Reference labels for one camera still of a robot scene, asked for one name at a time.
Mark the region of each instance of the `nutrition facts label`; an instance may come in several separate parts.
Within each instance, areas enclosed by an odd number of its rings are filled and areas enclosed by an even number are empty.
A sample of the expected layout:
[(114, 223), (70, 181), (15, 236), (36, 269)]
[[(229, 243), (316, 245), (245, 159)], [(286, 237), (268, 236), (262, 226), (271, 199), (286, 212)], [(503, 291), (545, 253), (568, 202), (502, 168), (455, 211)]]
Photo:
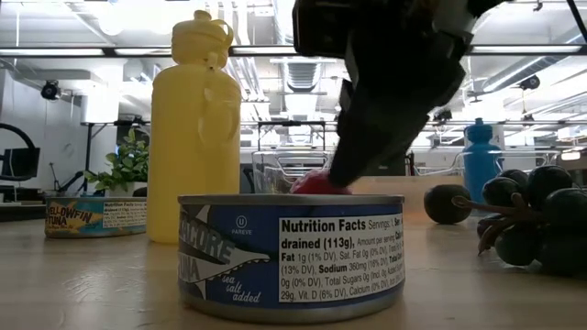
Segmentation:
[(143, 226), (147, 223), (147, 203), (108, 202), (104, 203), (102, 227)]
[(404, 279), (402, 215), (280, 218), (280, 303), (389, 290)]

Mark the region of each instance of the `green leaves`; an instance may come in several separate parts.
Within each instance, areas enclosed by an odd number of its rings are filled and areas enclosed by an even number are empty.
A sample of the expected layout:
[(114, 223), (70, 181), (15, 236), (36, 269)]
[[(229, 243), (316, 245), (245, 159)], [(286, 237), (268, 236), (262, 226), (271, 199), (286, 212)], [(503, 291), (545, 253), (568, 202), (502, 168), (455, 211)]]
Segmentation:
[(122, 163), (123, 163), (123, 164), (124, 164), (126, 167), (128, 167), (128, 168), (132, 168), (132, 167), (133, 167), (133, 166), (132, 166), (132, 165), (133, 165), (133, 164), (132, 164), (132, 159), (122, 159)]
[(111, 153), (107, 154), (106, 160), (110, 161), (111, 163), (114, 163), (116, 161), (116, 153), (111, 152)]
[(114, 190), (117, 187), (127, 190), (129, 182), (146, 182), (149, 173), (149, 147), (145, 141), (137, 141), (135, 130), (130, 129), (126, 141), (118, 146), (118, 154), (109, 153), (105, 156), (111, 172), (99, 172), (97, 175), (85, 172), (85, 178), (98, 182), (96, 190)]

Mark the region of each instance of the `grape stem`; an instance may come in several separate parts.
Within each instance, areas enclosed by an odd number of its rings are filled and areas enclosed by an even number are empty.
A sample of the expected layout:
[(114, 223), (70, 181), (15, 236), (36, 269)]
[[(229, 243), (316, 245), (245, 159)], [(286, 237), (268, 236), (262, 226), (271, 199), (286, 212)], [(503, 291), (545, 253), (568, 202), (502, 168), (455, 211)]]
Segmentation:
[(459, 208), (477, 209), (505, 216), (504, 220), (493, 223), (489, 228), (487, 228), (487, 230), (485, 230), (481, 236), (481, 239), (479, 240), (479, 245), (477, 246), (479, 255), (490, 249), (491, 246), (493, 246), (495, 243), (495, 239), (497, 239), (497, 237), (500, 236), (504, 230), (515, 224), (529, 222), (536, 224), (544, 223), (542, 214), (528, 207), (528, 204), (522, 197), (522, 194), (518, 192), (512, 193), (511, 199), (514, 207), (475, 203), (463, 196), (455, 196), (452, 198), (452, 203)]

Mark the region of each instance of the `tuna can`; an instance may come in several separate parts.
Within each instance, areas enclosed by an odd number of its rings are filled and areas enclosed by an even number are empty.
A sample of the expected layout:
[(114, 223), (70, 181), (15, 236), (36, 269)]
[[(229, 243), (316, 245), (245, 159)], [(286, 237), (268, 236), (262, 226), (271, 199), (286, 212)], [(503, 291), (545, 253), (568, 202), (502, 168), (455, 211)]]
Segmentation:
[(379, 312), (404, 287), (403, 196), (181, 196), (179, 288), (206, 314), (315, 324)]
[(116, 237), (145, 232), (146, 198), (47, 198), (45, 236)]

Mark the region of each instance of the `red ball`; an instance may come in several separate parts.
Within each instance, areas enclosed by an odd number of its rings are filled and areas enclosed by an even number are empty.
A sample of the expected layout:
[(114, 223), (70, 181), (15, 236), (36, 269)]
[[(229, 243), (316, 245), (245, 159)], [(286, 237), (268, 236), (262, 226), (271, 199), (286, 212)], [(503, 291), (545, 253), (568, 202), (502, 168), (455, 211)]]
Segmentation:
[(336, 188), (328, 181), (328, 170), (311, 170), (298, 179), (290, 193), (300, 194), (352, 194), (349, 188)]

